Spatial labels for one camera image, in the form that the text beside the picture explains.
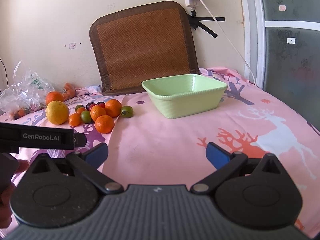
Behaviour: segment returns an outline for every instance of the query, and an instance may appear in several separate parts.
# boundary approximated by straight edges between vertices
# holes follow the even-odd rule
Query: light green plastic basket
[[[150,79],[142,82],[142,86],[166,118],[214,109],[228,87],[219,80],[195,74]]]

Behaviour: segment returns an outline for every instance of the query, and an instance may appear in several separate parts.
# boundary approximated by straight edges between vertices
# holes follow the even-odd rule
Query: plastic bag
[[[40,78],[36,72],[30,69],[18,77],[16,73],[20,63],[21,61],[13,73],[13,85],[0,95],[0,109],[7,112],[12,120],[43,109],[46,95],[49,92],[64,92],[64,90]]]

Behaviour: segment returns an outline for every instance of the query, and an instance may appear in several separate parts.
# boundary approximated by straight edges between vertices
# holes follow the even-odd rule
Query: bed
[[[211,111],[166,119],[146,93],[105,97],[100,87],[77,90],[77,96],[66,101],[70,113],[76,105],[89,102],[119,100],[134,109],[134,117],[117,118],[110,134],[98,133],[92,124],[74,129],[87,136],[85,148],[100,142],[109,147],[109,156],[99,171],[121,183],[128,184],[192,184],[216,169],[206,157],[206,145],[217,143],[229,152],[242,151],[252,158],[274,153],[289,172],[303,197],[303,208],[296,226],[309,237],[320,231],[320,154],[317,142],[320,133],[283,102],[252,85],[236,71],[224,67],[200,69],[201,74],[228,84],[228,89]],[[45,111],[29,114],[12,123],[55,127],[48,122]],[[59,126],[70,128],[68,123]],[[16,158],[33,161],[39,153],[64,157],[71,151],[22,148]],[[22,177],[13,177],[17,184]],[[5,236],[17,226],[13,218]]]

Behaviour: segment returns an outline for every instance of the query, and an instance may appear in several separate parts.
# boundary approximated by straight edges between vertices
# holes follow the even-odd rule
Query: black tape
[[[209,33],[214,38],[216,38],[218,36],[217,33],[215,33],[213,30],[211,30],[210,28],[208,28],[207,26],[205,26],[201,22],[198,22],[198,27],[200,27],[201,29],[205,30],[207,33]]]
[[[211,30],[210,28],[208,28],[207,26],[205,26],[203,23],[200,22],[200,21],[214,21],[214,19],[212,17],[195,17],[195,15],[196,13],[194,13],[193,16],[188,15],[190,26],[195,30],[198,27],[200,27],[201,29],[209,33],[212,37],[216,38],[218,35],[213,30]],[[225,17],[216,17],[216,19],[219,22],[226,21]]]
[[[215,17],[218,22],[225,22],[226,18],[225,17]],[[198,21],[214,21],[212,17],[197,17]]]

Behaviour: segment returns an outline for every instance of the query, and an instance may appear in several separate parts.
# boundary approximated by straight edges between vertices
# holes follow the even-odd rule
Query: white deer print
[[[268,109],[260,109],[258,111],[254,107],[249,107],[248,111],[251,112],[251,116],[243,115],[240,111],[238,112],[239,116],[253,120],[268,120],[276,126],[276,129],[264,135],[259,135],[258,140],[253,142],[252,145],[259,146],[264,151],[269,151],[275,154],[278,158],[281,153],[288,152],[292,147],[295,148],[300,153],[302,162],[307,168],[310,177],[312,179],[316,179],[316,176],[312,174],[311,170],[307,166],[305,152],[308,152],[313,158],[318,157],[311,149],[298,142],[290,128],[283,123],[286,119],[274,115],[274,111],[269,111]]]

